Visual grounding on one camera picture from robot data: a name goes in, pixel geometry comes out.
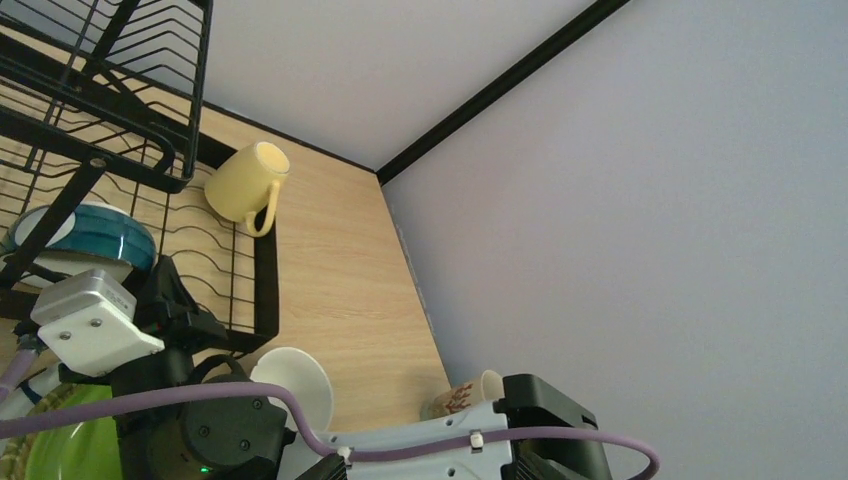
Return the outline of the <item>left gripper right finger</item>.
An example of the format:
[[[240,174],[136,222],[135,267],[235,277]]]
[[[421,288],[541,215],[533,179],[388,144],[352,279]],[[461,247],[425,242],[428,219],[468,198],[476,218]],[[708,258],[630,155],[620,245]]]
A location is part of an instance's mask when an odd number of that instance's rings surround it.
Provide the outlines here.
[[[520,454],[513,463],[515,480],[566,480],[562,468],[535,453]]]

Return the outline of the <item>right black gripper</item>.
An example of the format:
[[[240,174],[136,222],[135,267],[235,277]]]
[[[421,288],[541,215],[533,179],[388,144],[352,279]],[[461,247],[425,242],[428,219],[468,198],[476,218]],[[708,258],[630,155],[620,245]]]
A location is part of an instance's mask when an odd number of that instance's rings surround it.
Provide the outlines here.
[[[193,355],[229,340],[228,329],[195,301],[170,256],[158,258],[146,281],[137,285],[136,293],[138,304],[133,323],[143,333],[162,340],[164,350],[94,376],[74,373],[60,365],[62,383],[178,386],[187,381],[194,369]]]

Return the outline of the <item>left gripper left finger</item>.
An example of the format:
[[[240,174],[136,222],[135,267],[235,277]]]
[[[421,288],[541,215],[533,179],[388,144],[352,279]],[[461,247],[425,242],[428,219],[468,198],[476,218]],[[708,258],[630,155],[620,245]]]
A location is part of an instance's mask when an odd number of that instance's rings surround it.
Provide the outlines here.
[[[333,454],[323,457],[300,474],[296,480],[347,480],[347,471],[345,459]]]

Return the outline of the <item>teal patterned white bowl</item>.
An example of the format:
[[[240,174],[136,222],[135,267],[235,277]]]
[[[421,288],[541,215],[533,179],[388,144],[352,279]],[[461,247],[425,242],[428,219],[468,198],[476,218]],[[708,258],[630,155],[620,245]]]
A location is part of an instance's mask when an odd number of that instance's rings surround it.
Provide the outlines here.
[[[59,226],[33,264],[62,278],[101,269],[122,282],[154,266],[156,244],[149,230],[125,211],[83,201]]]

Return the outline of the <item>plain white bowl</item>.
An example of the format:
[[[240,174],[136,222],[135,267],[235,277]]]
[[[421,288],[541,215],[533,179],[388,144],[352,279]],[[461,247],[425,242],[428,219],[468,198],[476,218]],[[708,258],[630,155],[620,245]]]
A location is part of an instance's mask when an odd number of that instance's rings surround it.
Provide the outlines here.
[[[313,431],[323,432],[330,427],[334,390],[328,374],[312,355],[294,347],[274,348],[259,358],[249,378],[289,390]]]

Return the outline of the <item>yellow mug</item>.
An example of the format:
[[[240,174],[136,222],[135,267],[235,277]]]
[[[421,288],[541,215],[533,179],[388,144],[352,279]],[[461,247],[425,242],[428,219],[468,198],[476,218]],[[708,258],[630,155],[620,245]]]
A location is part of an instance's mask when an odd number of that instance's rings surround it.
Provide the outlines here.
[[[290,161],[279,147],[256,142],[237,151],[206,180],[204,197],[220,217],[243,224],[254,238],[262,237],[273,227],[289,171]]]

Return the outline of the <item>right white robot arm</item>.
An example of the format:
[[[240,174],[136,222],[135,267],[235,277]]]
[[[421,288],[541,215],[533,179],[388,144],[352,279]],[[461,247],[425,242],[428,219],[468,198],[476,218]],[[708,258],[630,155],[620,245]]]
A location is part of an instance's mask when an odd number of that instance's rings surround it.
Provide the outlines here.
[[[49,338],[68,382],[103,378],[115,397],[155,407],[116,418],[127,479],[607,479],[594,416],[529,375],[457,413],[398,428],[321,434],[291,404],[247,395],[228,355],[192,355],[226,338],[162,257],[137,293],[108,272],[62,275],[59,330]]]

